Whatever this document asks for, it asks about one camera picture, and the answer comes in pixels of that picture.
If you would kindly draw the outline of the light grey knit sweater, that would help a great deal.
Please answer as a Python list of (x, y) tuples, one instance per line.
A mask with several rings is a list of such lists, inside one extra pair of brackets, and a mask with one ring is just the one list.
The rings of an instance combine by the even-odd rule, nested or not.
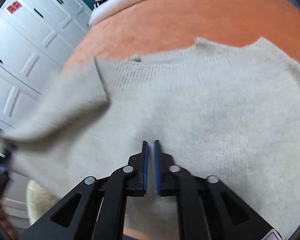
[(282, 237), (300, 225), (300, 64), (267, 39), (89, 59), (0, 132), (17, 147), (11, 167), (59, 198), (145, 140), (195, 176), (218, 176)]

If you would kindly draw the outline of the cream fluffy rug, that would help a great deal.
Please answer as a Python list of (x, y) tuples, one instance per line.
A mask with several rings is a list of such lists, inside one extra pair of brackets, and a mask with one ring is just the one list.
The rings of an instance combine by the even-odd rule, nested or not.
[(34, 180), (28, 181), (26, 199), (30, 225), (38, 221), (59, 201), (57, 197), (41, 187)]

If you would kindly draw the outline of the white panelled wardrobe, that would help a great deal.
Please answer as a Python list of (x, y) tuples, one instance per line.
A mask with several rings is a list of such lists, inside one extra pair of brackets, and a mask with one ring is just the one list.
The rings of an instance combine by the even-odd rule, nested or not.
[(90, 15), (82, 0), (0, 0), (0, 129), (34, 109), (88, 32)]

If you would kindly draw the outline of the orange plush bed blanket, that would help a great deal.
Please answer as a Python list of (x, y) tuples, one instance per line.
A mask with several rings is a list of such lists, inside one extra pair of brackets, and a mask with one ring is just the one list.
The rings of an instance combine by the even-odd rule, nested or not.
[(93, 26), (63, 70), (93, 56), (186, 48), (196, 37), (234, 47), (264, 37), (300, 63), (300, 10), (286, 0), (145, 0)]

